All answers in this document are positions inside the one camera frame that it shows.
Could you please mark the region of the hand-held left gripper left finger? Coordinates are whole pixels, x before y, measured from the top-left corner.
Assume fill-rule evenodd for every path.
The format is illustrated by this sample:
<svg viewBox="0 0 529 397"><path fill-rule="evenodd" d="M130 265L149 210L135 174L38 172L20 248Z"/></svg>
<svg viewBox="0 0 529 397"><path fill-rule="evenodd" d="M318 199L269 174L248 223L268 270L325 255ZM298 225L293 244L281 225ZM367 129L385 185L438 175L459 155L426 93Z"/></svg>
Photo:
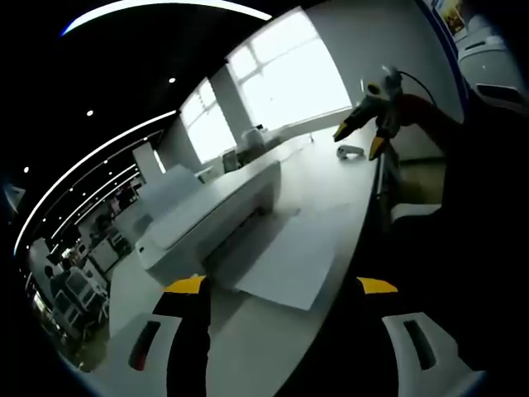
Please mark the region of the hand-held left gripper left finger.
<svg viewBox="0 0 529 397"><path fill-rule="evenodd" d="M93 370L99 396L205 396L211 283L205 275L164 289L149 312L108 341Z"/></svg>

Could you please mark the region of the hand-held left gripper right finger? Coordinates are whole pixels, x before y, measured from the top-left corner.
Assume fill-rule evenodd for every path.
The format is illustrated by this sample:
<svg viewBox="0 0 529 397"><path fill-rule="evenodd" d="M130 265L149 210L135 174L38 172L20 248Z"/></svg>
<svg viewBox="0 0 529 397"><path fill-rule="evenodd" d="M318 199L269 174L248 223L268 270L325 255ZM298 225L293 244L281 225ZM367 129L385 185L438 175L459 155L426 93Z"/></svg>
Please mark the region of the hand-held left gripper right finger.
<svg viewBox="0 0 529 397"><path fill-rule="evenodd" d="M477 396L486 371L461 357L456 339L423 312L406 313L398 289L385 280L358 277L360 302L384 326L397 371L398 396Z"/></svg>

